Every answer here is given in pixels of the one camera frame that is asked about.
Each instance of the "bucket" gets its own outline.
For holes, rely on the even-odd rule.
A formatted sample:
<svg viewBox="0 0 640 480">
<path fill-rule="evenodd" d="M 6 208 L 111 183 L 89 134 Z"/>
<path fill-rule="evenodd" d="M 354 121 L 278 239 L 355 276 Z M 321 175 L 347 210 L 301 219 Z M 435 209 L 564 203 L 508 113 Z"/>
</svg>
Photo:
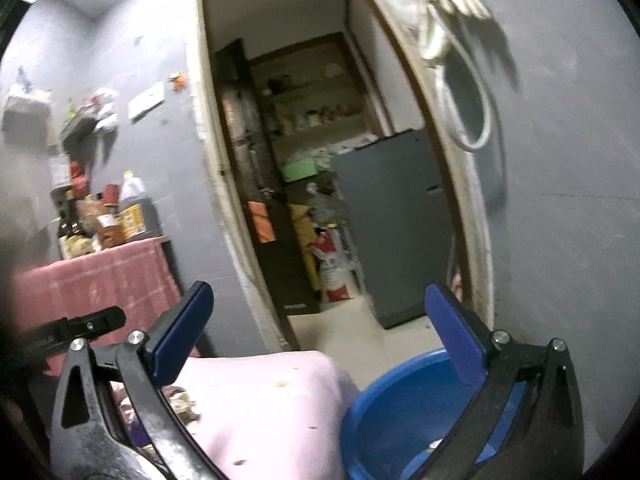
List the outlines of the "bucket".
<svg viewBox="0 0 640 480">
<path fill-rule="evenodd" d="M 514 386 L 477 462 L 495 454 L 526 383 Z M 407 480 L 429 456 L 429 444 L 458 420 L 475 388 L 464 384 L 445 349 L 389 370 L 353 403 L 340 429 L 342 463 L 351 480 Z"/>
</svg>

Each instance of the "white paper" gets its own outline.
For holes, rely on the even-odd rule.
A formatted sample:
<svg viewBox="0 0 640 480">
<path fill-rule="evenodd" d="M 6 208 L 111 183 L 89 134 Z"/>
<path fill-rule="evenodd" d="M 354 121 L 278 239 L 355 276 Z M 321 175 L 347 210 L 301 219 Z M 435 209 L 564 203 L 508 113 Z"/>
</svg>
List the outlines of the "white paper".
<svg viewBox="0 0 640 480">
<path fill-rule="evenodd" d="M 57 187 L 71 186 L 71 171 L 69 170 L 68 155 L 56 155 L 49 157 L 49 171 L 54 189 Z"/>
<path fill-rule="evenodd" d="M 134 97 L 129 102 L 129 120 L 133 121 L 143 113 L 164 101 L 164 83 L 161 81 L 153 85 L 149 90 Z"/>
</svg>

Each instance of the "wall shelf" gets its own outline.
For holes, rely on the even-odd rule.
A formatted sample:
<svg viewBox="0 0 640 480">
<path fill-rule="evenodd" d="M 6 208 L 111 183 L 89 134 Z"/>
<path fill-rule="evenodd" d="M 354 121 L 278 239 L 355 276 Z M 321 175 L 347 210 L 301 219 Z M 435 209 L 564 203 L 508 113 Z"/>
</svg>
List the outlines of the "wall shelf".
<svg viewBox="0 0 640 480">
<path fill-rule="evenodd" d="M 269 97 L 269 99 L 278 104 L 289 104 L 295 101 L 302 101 L 310 96 L 322 94 L 329 91 L 337 91 L 343 89 L 353 89 L 353 83 L 346 74 L 340 74 L 336 77 L 324 78 L 307 85 L 287 90 L 281 94 Z"/>
<path fill-rule="evenodd" d="M 366 131 L 364 115 L 354 114 L 274 140 L 273 151 L 283 160 L 296 150 L 321 148 L 334 142 L 352 139 Z"/>
</svg>

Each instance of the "label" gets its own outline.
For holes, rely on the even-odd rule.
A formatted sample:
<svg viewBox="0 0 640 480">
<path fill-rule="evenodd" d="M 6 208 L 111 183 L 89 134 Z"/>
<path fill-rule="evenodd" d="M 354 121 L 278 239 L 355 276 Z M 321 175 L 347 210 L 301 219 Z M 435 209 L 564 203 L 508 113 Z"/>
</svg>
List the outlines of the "label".
<svg viewBox="0 0 640 480">
<path fill-rule="evenodd" d="M 62 254 L 62 259 L 70 260 L 71 252 L 69 251 L 69 246 L 66 243 L 66 236 L 58 238 L 58 243 L 60 244 L 60 254 Z"/>
<path fill-rule="evenodd" d="M 122 221 L 125 240 L 146 232 L 145 217 L 142 214 L 140 204 L 132 205 L 121 211 L 120 220 Z"/>
<path fill-rule="evenodd" d="M 118 225 L 116 217 L 113 215 L 100 215 L 98 216 L 98 222 L 102 227 L 116 227 Z"/>
<path fill-rule="evenodd" d="M 69 170 L 68 155 L 56 155 L 49 157 L 49 171 L 53 187 L 71 186 L 71 172 Z"/>
</svg>

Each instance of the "open door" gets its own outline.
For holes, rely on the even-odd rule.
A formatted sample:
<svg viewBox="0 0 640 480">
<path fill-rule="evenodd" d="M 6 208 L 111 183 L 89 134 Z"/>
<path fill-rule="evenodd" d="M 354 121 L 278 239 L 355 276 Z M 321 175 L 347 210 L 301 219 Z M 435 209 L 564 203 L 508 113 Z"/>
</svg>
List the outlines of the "open door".
<svg viewBox="0 0 640 480">
<path fill-rule="evenodd" d="M 242 40 L 217 52 L 212 70 L 244 218 L 271 299 L 288 332 L 286 316 L 318 312 L 319 298 L 306 273 Z"/>
</svg>

